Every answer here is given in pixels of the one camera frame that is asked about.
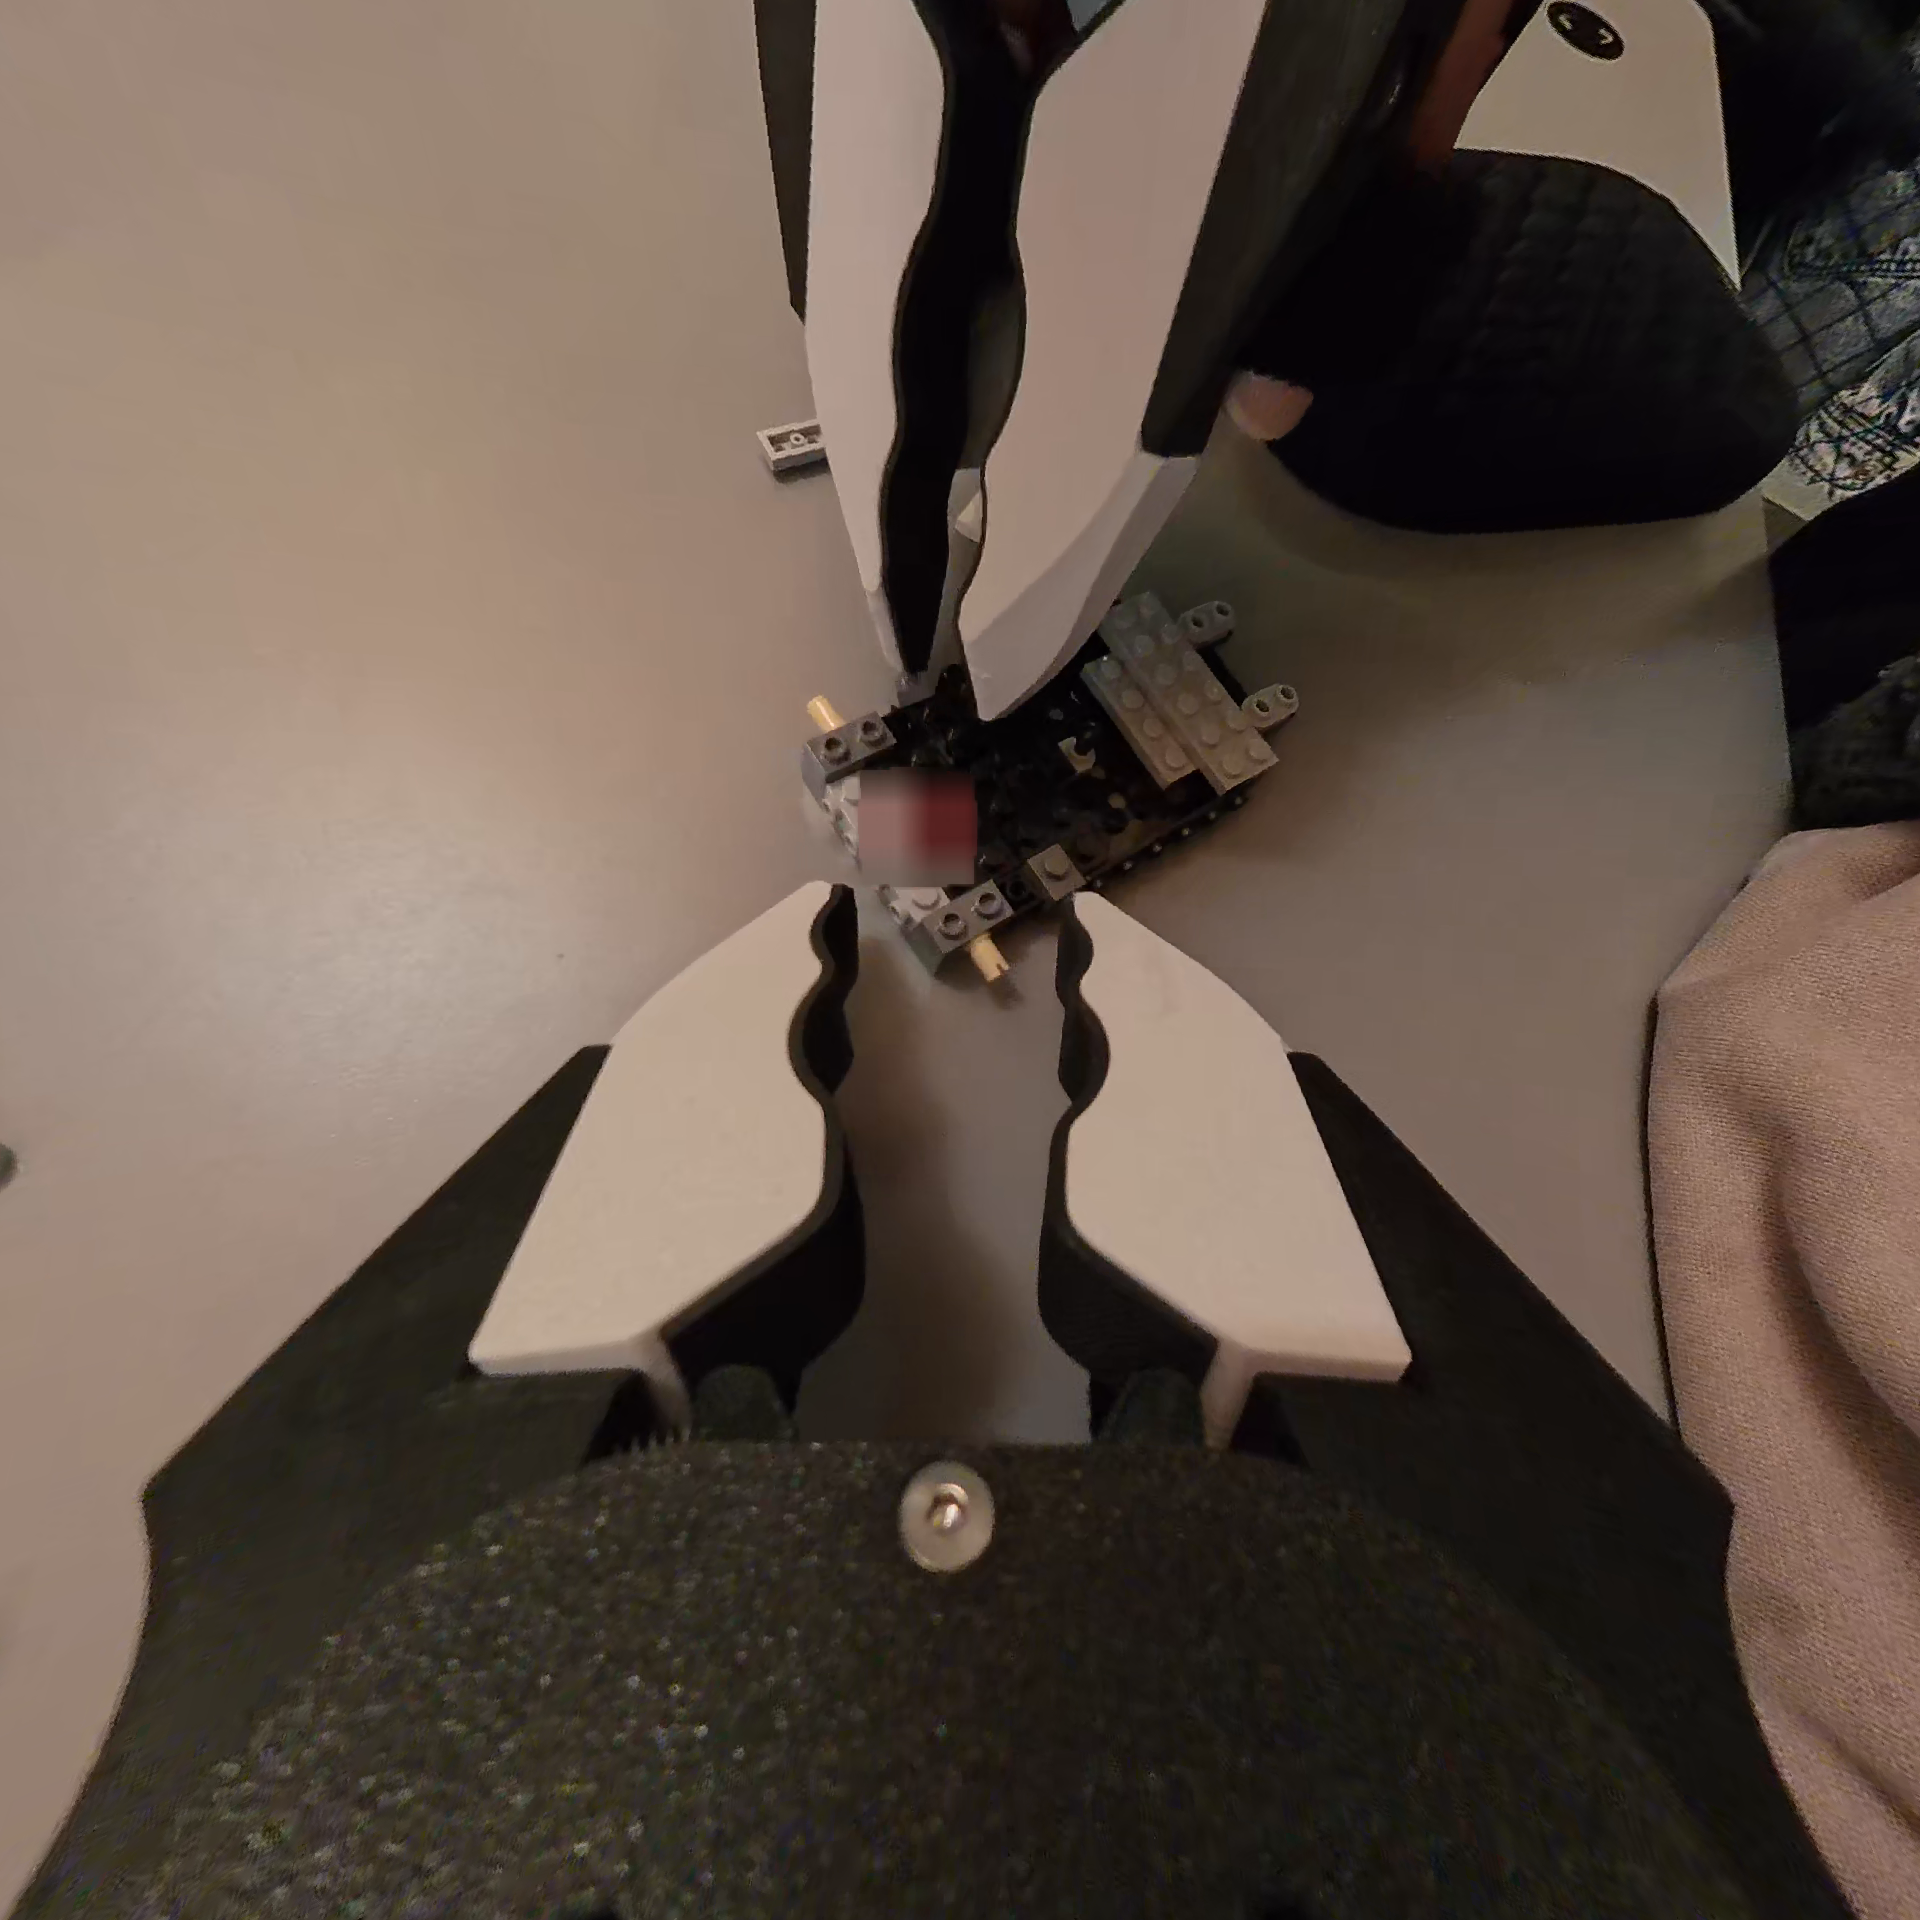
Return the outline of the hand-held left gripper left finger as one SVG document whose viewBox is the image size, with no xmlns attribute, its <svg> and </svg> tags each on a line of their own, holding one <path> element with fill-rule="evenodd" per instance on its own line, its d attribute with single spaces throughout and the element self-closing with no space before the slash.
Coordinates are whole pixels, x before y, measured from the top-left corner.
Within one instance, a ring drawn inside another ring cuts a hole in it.
<svg viewBox="0 0 1920 1920">
<path fill-rule="evenodd" d="M 807 880 L 616 1029 L 470 1335 L 480 1375 L 631 1374 L 691 1424 L 725 1363 L 701 1328 L 840 1201 L 855 978 L 857 899 Z"/>
</svg>

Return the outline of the blue patterned fabric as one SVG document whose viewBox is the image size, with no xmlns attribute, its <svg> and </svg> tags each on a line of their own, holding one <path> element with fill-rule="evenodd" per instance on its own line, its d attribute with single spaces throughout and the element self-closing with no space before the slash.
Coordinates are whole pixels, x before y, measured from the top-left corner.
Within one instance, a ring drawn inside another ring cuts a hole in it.
<svg viewBox="0 0 1920 1920">
<path fill-rule="evenodd" d="M 1798 410 L 1765 495 L 1809 521 L 1916 469 L 1916 166 L 1862 171 L 1776 221 L 1744 297 Z"/>
</svg>

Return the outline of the person's right forearm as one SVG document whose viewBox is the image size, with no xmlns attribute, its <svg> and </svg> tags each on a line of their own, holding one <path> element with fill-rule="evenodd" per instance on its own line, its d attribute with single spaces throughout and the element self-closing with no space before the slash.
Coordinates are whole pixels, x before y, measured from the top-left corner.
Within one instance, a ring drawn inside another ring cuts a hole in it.
<svg viewBox="0 0 1920 1920">
<path fill-rule="evenodd" d="M 1244 367 L 1309 393 L 1283 463 L 1427 534 L 1688 519 L 1787 453 L 1781 354 L 1686 215 L 1590 159 L 1453 150 L 1371 185 Z"/>
</svg>

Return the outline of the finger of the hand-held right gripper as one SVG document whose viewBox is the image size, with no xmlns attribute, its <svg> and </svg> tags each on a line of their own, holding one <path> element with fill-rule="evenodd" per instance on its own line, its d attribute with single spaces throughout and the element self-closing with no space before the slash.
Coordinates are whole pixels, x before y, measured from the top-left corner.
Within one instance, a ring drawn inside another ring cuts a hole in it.
<svg viewBox="0 0 1920 1920">
<path fill-rule="evenodd" d="M 950 491 L 969 440 L 979 7 L 825 2 L 813 15 L 807 374 L 880 648 L 943 651 Z"/>
<path fill-rule="evenodd" d="M 1039 83 L 1015 205 L 1020 376 L 957 610 L 984 720 L 1088 640 L 1192 478 L 1192 454 L 1144 446 L 1144 408 L 1261 21 L 1261 2 L 1118 3 Z"/>
</svg>

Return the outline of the grey desk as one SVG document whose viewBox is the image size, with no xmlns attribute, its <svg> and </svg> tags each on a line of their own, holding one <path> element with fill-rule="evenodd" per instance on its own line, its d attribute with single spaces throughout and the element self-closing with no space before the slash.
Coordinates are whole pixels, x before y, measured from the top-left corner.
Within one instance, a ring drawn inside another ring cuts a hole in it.
<svg viewBox="0 0 1920 1920">
<path fill-rule="evenodd" d="M 5 3 L 5 1906 L 140 1493 L 581 1046 L 807 877 L 891 702 L 750 3 Z M 1121 907 L 1667 1400 L 1648 1001 L 1781 819 L 1759 504 L 1439 539 L 1216 434 L 1152 562 L 1301 718 Z"/>
</svg>

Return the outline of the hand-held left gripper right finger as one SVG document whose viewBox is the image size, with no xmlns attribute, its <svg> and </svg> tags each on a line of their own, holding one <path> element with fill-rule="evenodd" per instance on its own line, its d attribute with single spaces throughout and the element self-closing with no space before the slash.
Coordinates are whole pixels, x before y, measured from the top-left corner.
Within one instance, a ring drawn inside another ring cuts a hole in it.
<svg viewBox="0 0 1920 1920">
<path fill-rule="evenodd" d="M 1212 1448 L 1261 1381 L 1403 1384 L 1407 1333 L 1278 1029 L 1104 896 L 1071 899 L 1056 962 L 1039 1318 L 1088 1430 L 1160 1377 Z"/>
</svg>

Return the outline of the black toy brick car chassis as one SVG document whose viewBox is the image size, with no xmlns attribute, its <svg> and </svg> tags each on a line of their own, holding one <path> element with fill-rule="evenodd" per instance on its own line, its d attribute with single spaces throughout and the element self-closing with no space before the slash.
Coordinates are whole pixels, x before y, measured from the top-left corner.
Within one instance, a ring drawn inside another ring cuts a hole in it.
<svg viewBox="0 0 1920 1920">
<path fill-rule="evenodd" d="M 1214 651 L 1235 635 L 1223 600 L 1165 613 L 1159 595 L 1119 598 L 1076 655 L 1024 705 L 987 720 L 971 679 L 950 703 L 865 710 L 843 722 L 813 705 L 799 776 L 840 846 L 860 857 L 857 803 L 878 776 L 967 786 L 971 861 L 950 877 L 885 877 L 870 886 L 929 974 L 981 954 L 1004 933 L 1047 913 L 1027 859 L 1062 846 L 1085 885 L 1104 890 L 1239 809 L 1276 763 L 1272 733 L 1297 710 L 1287 683 L 1241 687 Z"/>
</svg>

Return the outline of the person's right hand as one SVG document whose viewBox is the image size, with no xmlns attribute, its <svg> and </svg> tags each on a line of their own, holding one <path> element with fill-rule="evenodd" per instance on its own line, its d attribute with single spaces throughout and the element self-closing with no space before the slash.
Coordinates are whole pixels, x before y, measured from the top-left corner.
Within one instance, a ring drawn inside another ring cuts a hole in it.
<svg viewBox="0 0 1920 1920">
<path fill-rule="evenodd" d="M 1510 2 L 1467 2 L 1424 93 L 1405 120 L 1401 171 L 1433 171 L 1452 155 L 1465 120 L 1505 49 Z M 1241 369 L 1227 387 L 1223 410 L 1253 440 L 1287 437 L 1309 410 L 1308 385 L 1276 374 Z"/>
</svg>

